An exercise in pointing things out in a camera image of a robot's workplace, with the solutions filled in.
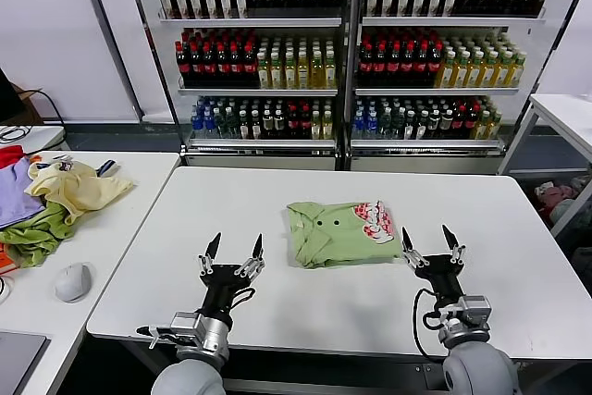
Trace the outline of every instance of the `red cloth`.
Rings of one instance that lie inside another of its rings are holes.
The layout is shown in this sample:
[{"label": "red cloth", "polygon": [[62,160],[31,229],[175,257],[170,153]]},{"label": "red cloth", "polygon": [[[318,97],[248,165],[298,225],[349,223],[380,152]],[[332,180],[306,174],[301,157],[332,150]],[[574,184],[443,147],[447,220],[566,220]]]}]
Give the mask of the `red cloth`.
[{"label": "red cloth", "polygon": [[24,155],[20,145],[11,145],[9,147],[0,148],[0,168],[12,166]]}]

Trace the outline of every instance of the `white table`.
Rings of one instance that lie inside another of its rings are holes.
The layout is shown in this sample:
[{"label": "white table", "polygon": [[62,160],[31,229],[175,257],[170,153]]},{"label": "white table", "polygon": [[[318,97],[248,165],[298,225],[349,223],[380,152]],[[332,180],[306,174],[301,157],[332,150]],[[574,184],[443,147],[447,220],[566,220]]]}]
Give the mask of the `white table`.
[{"label": "white table", "polygon": [[[441,224],[467,245],[465,292],[493,306],[491,344],[523,359],[590,359],[592,301],[511,178],[180,167],[173,173],[87,325],[111,339],[193,311],[205,295],[196,257],[222,232],[216,261],[241,264],[263,233],[266,267],[252,300],[232,311],[235,347],[419,354],[413,297],[427,281],[402,261],[307,270],[290,248],[286,205],[381,199],[423,254],[448,251]],[[420,302],[420,314],[433,300]],[[419,328],[428,353],[445,354]]]},{"label": "white table", "polygon": [[[499,165],[499,175],[511,174],[510,161],[526,142],[526,138],[540,117],[588,162],[592,162],[592,98],[570,94],[532,94],[530,103],[518,133]],[[582,190],[570,208],[551,228],[551,234],[555,238],[561,234],[591,196],[592,182]]]},{"label": "white table", "polygon": [[[42,266],[7,274],[14,280],[14,287],[0,304],[0,330],[41,334],[51,340],[24,395],[57,391],[76,356],[93,307],[179,164],[177,154],[160,153],[52,151],[45,152],[43,158],[61,153],[95,168],[113,159],[120,165],[115,176],[130,179],[135,185],[103,210],[83,216],[74,237],[62,242]],[[64,267],[78,262],[89,265],[92,288],[80,302],[61,302],[54,294],[56,276]]]},{"label": "white table", "polygon": [[[0,148],[9,147],[10,145],[22,145],[22,150],[25,153],[36,152],[44,148],[50,147],[58,143],[64,136],[64,127],[57,125],[40,125],[31,127],[31,132],[21,140],[0,143]],[[62,142],[58,147],[61,150],[69,150],[68,144]]]}]

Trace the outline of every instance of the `purple cloth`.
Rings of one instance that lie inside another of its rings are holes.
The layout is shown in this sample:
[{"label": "purple cloth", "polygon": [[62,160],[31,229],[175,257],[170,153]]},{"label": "purple cloth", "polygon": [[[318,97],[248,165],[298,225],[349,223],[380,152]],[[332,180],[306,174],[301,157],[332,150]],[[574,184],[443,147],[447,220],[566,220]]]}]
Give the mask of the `purple cloth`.
[{"label": "purple cloth", "polygon": [[0,228],[29,219],[45,208],[39,198],[25,193],[32,183],[28,171],[26,157],[12,166],[0,168]]}]

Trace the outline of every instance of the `white mouse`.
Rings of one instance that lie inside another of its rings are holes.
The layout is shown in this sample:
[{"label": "white mouse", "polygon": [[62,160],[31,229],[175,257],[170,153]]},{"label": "white mouse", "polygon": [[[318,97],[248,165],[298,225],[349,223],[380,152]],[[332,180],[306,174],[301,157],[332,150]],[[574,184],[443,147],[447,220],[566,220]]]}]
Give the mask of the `white mouse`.
[{"label": "white mouse", "polygon": [[69,265],[59,272],[55,282],[55,296],[63,302],[75,302],[91,289],[91,271],[83,263]]}]

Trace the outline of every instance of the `yellow cloth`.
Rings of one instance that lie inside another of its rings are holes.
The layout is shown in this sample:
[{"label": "yellow cloth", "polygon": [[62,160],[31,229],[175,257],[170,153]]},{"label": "yellow cloth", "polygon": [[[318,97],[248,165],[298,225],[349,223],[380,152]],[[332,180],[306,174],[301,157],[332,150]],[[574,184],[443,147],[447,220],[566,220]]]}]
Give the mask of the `yellow cloth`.
[{"label": "yellow cloth", "polygon": [[61,163],[47,168],[37,168],[37,163],[29,167],[31,185],[25,190],[31,196],[42,196],[46,201],[66,207],[68,225],[90,210],[100,210],[129,190],[133,183],[127,179],[97,178],[94,168],[73,161],[69,171],[60,170]]}]

